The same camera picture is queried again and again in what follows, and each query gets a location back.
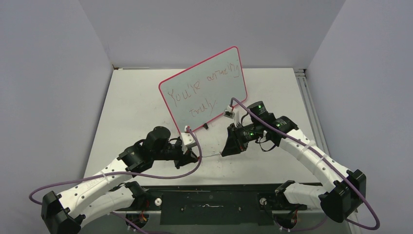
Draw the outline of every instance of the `table surface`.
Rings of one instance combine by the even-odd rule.
[[[158,90],[162,80],[180,72],[167,70],[115,70],[109,85],[85,177],[99,172],[125,148],[146,137],[155,126],[164,126],[177,136],[176,127]],[[294,71],[291,68],[243,69],[249,105],[262,100],[276,117],[287,116],[313,139],[310,121],[305,110]],[[251,121],[247,117],[244,124]],[[227,126],[232,120],[219,117],[200,129],[196,135],[203,155],[220,152],[227,137]],[[271,142],[263,144],[269,149]],[[194,168],[189,164],[175,169],[173,161],[156,161],[145,173],[176,176]],[[141,185],[222,185],[318,182],[293,156],[280,148],[262,152],[258,144],[250,143],[246,152],[221,157],[206,157],[201,167],[190,176],[180,179],[152,179],[135,177]]]

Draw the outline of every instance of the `white wall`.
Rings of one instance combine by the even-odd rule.
[[[1,1],[0,233],[48,233],[28,194],[83,175],[111,73],[77,0]]]
[[[307,70],[332,157],[367,176],[376,233],[412,232],[412,12],[409,0],[347,0]]]
[[[119,67],[187,68],[232,45],[244,67],[306,68],[344,0],[80,0]]]

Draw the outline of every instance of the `black cable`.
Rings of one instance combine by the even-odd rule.
[[[257,143],[257,144],[260,145],[260,148],[261,148],[261,150],[262,150],[263,152],[271,151],[271,150],[273,150],[275,147],[277,147],[277,146],[274,144],[270,149],[265,150],[265,149],[263,149],[263,147],[261,146],[261,144],[262,144],[262,143],[266,143],[266,142],[269,141],[269,140],[265,140],[265,141],[261,142],[261,139],[262,139],[262,138],[260,138],[259,141],[258,141],[258,139],[257,139],[257,140],[255,141],[255,143]]]
[[[179,137],[177,137],[177,138],[172,138],[172,139],[169,139],[169,142],[171,142],[171,141],[173,141],[173,140],[179,140]]]
[[[265,201],[265,202],[264,202],[264,210],[265,210],[265,213],[270,217],[271,220],[275,220],[274,217],[271,215],[272,212],[271,212],[271,214],[268,212],[268,210],[267,210],[267,204],[268,204],[268,202]]]
[[[122,187],[123,185],[125,185],[126,183],[120,183],[117,186],[113,187],[112,189],[109,190],[109,192],[113,192],[116,191],[118,189],[120,189],[120,187]]]
[[[248,115],[248,113],[246,113],[245,115],[243,115],[243,116],[241,117],[241,126],[242,126],[242,128],[244,128],[244,126],[243,126],[243,120],[244,120],[245,117],[247,117],[247,115]]]

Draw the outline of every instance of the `whiteboard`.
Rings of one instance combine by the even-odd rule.
[[[179,132],[198,129],[220,116],[232,97],[247,97],[238,48],[230,47],[159,83]]]

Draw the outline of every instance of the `small white clip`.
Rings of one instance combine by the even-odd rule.
[[[315,144],[316,144],[316,142],[315,142],[314,140],[311,140],[306,146],[304,146],[304,148],[302,148],[302,149],[300,150],[300,154],[298,155],[297,160],[300,161],[301,158],[302,158],[302,156],[303,156],[303,154],[304,154],[304,152],[305,152],[306,150],[308,150],[309,147],[311,147],[311,146],[313,146],[313,145],[315,145]]]
[[[110,184],[110,182],[109,182],[108,178],[106,177],[105,173],[103,171],[100,171],[100,173],[102,173],[103,178],[106,180],[106,183]]]
[[[318,165],[321,161],[323,161],[327,156],[328,156],[328,155],[324,154],[323,157],[321,157],[321,158],[314,164],[313,175],[314,175],[314,173],[316,172],[317,165]]]

